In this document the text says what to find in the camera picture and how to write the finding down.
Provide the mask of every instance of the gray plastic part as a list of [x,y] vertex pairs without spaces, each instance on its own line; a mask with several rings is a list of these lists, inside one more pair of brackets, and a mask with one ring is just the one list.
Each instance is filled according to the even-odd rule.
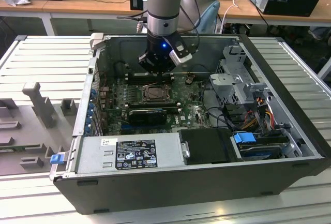
[[11,98],[0,99],[0,107],[7,107],[9,109],[16,109],[17,105]]
[[63,99],[61,102],[63,116],[76,115],[77,107],[73,99]]
[[27,35],[18,35],[16,36],[15,40],[17,41],[23,41],[27,38]]
[[13,137],[0,137],[0,146],[13,145]]
[[19,122],[0,122],[0,131],[8,129],[19,129],[21,124]]
[[40,84],[38,82],[26,83],[22,89],[24,95],[27,95],[33,103],[35,109],[45,125],[46,128],[54,126],[54,120],[52,118],[50,107],[45,104],[44,99],[40,94]]
[[47,147],[46,153],[45,153],[45,159],[50,159],[52,155],[55,154],[52,150],[52,148],[49,146]]
[[41,143],[41,144],[38,145],[38,146],[27,147],[27,148],[25,149],[25,151],[26,151],[27,153],[45,153],[46,150],[47,150],[47,148],[46,148],[46,146],[45,146],[43,143]]
[[39,157],[24,157],[21,160],[20,165],[25,169],[43,167],[43,161]]
[[58,148],[57,153],[63,153],[64,152],[64,148],[60,145],[60,147]]
[[7,107],[0,107],[0,118],[12,117],[9,109]]
[[[52,115],[54,113],[54,107],[48,97],[43,97],[44,103],[46,105],[46,110],[48,111],[48,114]],[[39,116],[38,112],[36,111],[34,106],[31,106],[33,111],[35,112],[36,116]]]

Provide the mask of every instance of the blue latch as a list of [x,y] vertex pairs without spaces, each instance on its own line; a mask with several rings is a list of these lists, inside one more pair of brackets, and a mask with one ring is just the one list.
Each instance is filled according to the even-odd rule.
[[91,124],[92,123],[92,119],[90,117],[85,119],[85,123]]
[[238,143],[255,143],[257,140],[251,132],[238,132],[233,136],[235,142]]
[[95,89],[91,89],[91,98],[94,98],[97,95],[97,91]]
[[50,160],[51,165],[54,164],[63,164],[64,163],[64,154],[53,154]]
[[87,116],[93,116],[94,115],[94,112],[91,109],[88,109],[86,111],[86,114],[87,114]]

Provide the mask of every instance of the warning label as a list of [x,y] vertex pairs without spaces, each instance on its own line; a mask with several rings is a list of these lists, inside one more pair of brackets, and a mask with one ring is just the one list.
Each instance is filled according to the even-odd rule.
[[155,140],[118,141],[115,167],[118,170],[157,167]]

